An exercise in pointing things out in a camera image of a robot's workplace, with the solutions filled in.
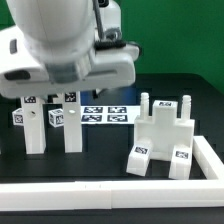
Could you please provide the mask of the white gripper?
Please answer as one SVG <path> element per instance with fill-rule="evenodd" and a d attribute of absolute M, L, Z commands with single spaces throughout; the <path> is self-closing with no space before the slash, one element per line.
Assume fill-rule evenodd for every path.
<path fill-rule="evenodd" d="M 72 67 L 78 76 L 53 67 L 54 78 L 47 67 L 34 59 L 23 45 L 23 35 L 12 27 L 0 32 L 0 94 L 6 98 L 43 97 L 69 92 L 110 89 L 135 82 L 134 61 L 137 45 L 117 41 L 118 48 L 96 51 L 91 63 L 87 59 Z"/>

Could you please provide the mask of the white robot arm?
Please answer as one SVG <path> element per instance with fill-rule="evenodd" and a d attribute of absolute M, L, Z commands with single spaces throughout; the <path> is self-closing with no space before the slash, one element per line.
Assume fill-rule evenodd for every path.
<path fill-rule="evenodd" d="M 0 95 L 44 96 L 128 86 L 140 47 L 122 39 L 114 0 L 6 0 Z"/>

